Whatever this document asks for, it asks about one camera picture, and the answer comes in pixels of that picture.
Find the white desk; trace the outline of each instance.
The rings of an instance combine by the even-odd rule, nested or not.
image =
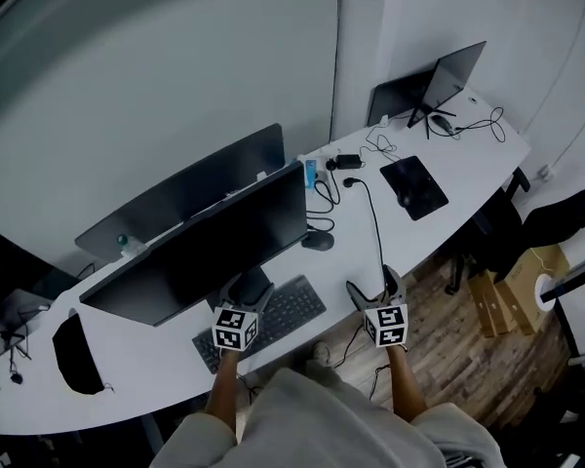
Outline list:
[[[459,113],[454,125],[466,125],[489,116],[481,99],[473,104],[464,92],[446,110]],[[437,249],[498,189],[527,156],[528,147],[516,132],[503,124],[507,141],[501,144],[489,129],[466,132],[460,141],[431,135],[424,124],[406,128],[407,120],[394,120],[384,133],[397,144],[401,157],[416,155],[448,196],[445,207],[419,221],[401,208],[379,168],[389,162],[378,153],[363,152],[366,166],[336,172],[363,179],[370,188],[377,212],[385,262],[401,275]],[[312,155],[358,153],[370,129],[325,146]],[[364,292],[381,290],[377,241],[366,191],[340,184],[342,203],[330,215],[335,220],[334,247],[325,253],[296,245],[264,265],[276,286],[304,274],[327,307],[320,317],[289,336],[248,358],[239,372],[257,369],[306,341],[327,331],[355,310],[345,281]],[[327,204],[308,191],[308,209],[324,210]],[[159,328],[135,323],[82,305],[79,295],[114,271],[125,260],[107,265],[78,286],[63,293],[52,309],[39,315],[39,328],[29,338],[32,361],[16,356],[23,385],[11,382],[9,356],[0,358],[0,434],[34,435],[83,430],[129,419],[172,406],[211,389],[214,377],[203,364],[191,339],[212,323],[212,311],[203,301]],[[73,392],[57,366],[52,336],[75,308],[81,316],[92,355],[105,390],[94,396]]]

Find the marker cube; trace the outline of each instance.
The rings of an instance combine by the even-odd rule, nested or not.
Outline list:
[[[365,310],[364,329],[377,348],[405,344],[408,337],[408,306],[391,305]]]
[[[257,314],[230,308],[214,310],[213,342],[217,348],[245,351],[258,332]]]

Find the power adapter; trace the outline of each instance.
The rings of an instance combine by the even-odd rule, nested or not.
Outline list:
[[[334,170],[357,170],[362,168],[362,160],[358,154],[338,154],[335,159],[328,160],[325,168],[330,172]]]

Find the white sneaker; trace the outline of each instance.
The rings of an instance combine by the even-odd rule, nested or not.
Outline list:
[[[314,345],[312,345],[312,359],[321,366],[329,366],[331,356],[332,353],[330,352],[330,348],[325,341],[317,341]]]

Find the cardboard box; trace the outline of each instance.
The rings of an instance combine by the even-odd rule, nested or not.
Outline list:
[[[477,307],[477,315],[479,316],[479,322],[481,323],[481,332],[486,338],[493,338],[496,336],[496,331],[494,329],[494,324],[491,321],[491,316],[489,315],[488,304],[486,303],[482,284],[483,283],[479,280],[479,276],[475,276],[468,280],[472,299],[475,303],[475,307]]]
[[[511,332],[518,325],[493,283],[495,275],[486,270],[468,280],[486,337]]]
[[[553,245],[524,252],[509,274],[496,282],[496,290],[524,334],[537,332],[548,315],[548,312],[539,309],[535,301],[537,278],[547,274],[559,279],[568,270],[564,252],[559,245]]]

